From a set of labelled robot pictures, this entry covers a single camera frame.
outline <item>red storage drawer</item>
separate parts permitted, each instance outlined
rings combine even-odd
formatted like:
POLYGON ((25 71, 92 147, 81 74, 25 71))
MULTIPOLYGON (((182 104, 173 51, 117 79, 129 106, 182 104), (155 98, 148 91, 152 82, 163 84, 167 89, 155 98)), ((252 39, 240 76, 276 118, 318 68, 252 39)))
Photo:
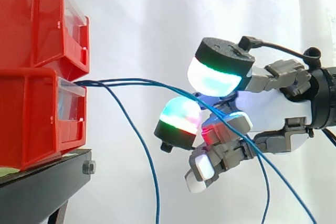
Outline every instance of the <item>red storage drawer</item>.
POLYGON ((0 167, 25 170, 85 144, 85 88, 52 69, 0 69, 0 94, 0 167))
POLYGON ((0 0, 0 67, 89 72, 89 21, 73 0, 0 0))

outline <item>black shelf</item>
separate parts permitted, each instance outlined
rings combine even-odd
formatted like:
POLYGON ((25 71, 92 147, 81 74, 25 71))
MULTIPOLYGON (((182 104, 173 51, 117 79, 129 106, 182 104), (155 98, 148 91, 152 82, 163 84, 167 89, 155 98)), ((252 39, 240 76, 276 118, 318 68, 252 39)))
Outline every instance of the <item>black shelf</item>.
POLYGON ((90 181, 83 164, 91 150, 77 149, 45 166, 0 178, 0 224, 38 224, 90 181))

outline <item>green led light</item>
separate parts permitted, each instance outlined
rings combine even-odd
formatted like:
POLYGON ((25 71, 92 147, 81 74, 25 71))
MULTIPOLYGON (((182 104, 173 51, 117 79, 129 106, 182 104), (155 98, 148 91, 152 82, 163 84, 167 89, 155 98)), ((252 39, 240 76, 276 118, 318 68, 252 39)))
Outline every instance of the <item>green led light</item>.
POLYGON ((241 81, 240 76, 213 70, 200 63, 195 57, 189 66, 188 79, 194 89, 210 97, 227 96, 241 81))
POLYGON ((201 108, 193 100, 176 97, 167 103, 160 120, 175 128, 196 134, 201 122, 201 108))

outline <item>screw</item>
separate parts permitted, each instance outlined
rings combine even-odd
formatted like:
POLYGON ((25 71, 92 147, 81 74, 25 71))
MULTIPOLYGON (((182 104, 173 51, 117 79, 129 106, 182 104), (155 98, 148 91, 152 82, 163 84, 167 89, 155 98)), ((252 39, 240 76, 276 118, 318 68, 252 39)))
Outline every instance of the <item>screw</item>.
POLYGON ((83 164, 83 173, 86 175, 91 175, 96 172, 96 161, 86 160, 83 164))

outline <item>white fabric backdrop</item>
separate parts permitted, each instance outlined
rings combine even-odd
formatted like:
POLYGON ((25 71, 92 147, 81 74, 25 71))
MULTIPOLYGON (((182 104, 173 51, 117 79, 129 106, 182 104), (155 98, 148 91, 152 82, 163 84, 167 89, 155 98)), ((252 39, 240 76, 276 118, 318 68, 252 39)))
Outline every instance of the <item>white fabric backdrop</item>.
MULTIPOLYGON (((251 35, 299 51, 319 46, 323 63, 333 65, 334 0, 76 1, 91 21, 91 79, 144 77, 193 91, 186 71, 206 36, 238 41, 251 35)), ((288 58, 268 49, 254 55, 260 66, 288 58)), ((203 193, 190 194, 184 181, 188 152, 162 153, 153 136, 158 117, 174 94, 148 87, 116 88, 116 92, 152 153, 162 224, 260 223, 266 192, 256 160, 223 174, 203 193)), ((89 90, 87 137, 97 173, 71 198, 66 224, 154 223, 155 194, 145 153, 104 90, 89 90)), ((317 132, 296 152, 269 157, 318 223, 336 222, 336 150, 324 136, 317 132)), ((309 223, 279 178, 272 171, 269 177, 272 194, 266 223, 309 223)))

